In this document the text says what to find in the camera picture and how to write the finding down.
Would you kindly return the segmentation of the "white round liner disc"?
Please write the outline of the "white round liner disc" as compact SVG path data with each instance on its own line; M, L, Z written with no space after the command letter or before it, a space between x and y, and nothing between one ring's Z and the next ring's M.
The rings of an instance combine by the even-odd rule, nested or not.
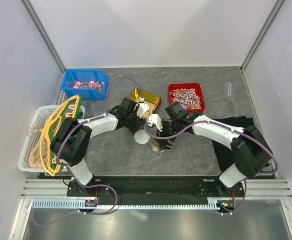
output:
M134 140L136 143L144 145L149 142L150 136L144 130L139 130L134 134Z

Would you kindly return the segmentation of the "round wooden jar lid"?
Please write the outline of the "round wooden jar lid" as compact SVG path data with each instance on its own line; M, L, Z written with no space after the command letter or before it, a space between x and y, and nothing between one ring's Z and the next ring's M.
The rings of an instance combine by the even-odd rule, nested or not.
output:
M151 138L150 139L150 143L151 143L151 147L155 147L155 148L158 148L159 149L159 143L156 141L155 138Z

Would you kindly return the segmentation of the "gold tin of star candies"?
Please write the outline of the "gold tin of star candies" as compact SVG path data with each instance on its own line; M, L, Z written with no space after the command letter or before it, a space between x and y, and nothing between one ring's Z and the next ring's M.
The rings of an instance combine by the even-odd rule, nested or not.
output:
M157 112L161 103L161 97L147 91L143 91L142 94L139 88L134 88L129 95L129 98L137 103L140 102L141 97L144 97L144 103L149 106L149 110L142 116L143 119L147 119L149 115Z

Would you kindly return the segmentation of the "blue plastic bin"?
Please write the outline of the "blue plastic bin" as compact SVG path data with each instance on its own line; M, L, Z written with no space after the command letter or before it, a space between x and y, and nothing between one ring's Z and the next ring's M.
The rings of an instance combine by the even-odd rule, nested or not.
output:
M109 77L100 69L69 68L60 90L70 98L80 95L83 100L102 101L106 98Z

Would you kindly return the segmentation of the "clear glass jar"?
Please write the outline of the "clear glass jar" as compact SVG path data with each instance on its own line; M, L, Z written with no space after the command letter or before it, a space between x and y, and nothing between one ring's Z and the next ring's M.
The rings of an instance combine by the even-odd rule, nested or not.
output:
M153 150L156 154L162 154L162 153L164 153L164 150L160 150L160 149L158 149L158 148L156 148L156 147L152 147L152 150Z

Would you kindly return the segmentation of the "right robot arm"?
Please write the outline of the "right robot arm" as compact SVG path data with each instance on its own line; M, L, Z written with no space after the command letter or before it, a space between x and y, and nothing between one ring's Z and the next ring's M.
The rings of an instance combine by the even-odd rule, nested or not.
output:
M268 144L260 131L250 125L248 127L231 126L212 120L199 113L188 113L177 102L166 109L170 119L164 120L157 114L148 118L148 126L156 126L154 138L164 148L171 146L182 133L209 138L231 151L233 163L219 176L215 191L221 197L228 196L233 186L247 178L253 178L273 158Z

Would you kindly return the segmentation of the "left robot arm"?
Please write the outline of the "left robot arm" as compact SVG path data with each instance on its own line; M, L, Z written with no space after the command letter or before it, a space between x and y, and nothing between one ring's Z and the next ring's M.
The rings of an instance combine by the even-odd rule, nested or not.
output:
M81 120L68 117L63 121L50 143L50 150L56 155L56 162L61 160L79 182L78 191L83 196L93 195L96 189L91 181L94 175L84 160L90 139L121 128L135 134L145 124L143 115L149 110L150 106L144 101L126 97L120 105L100 116Z

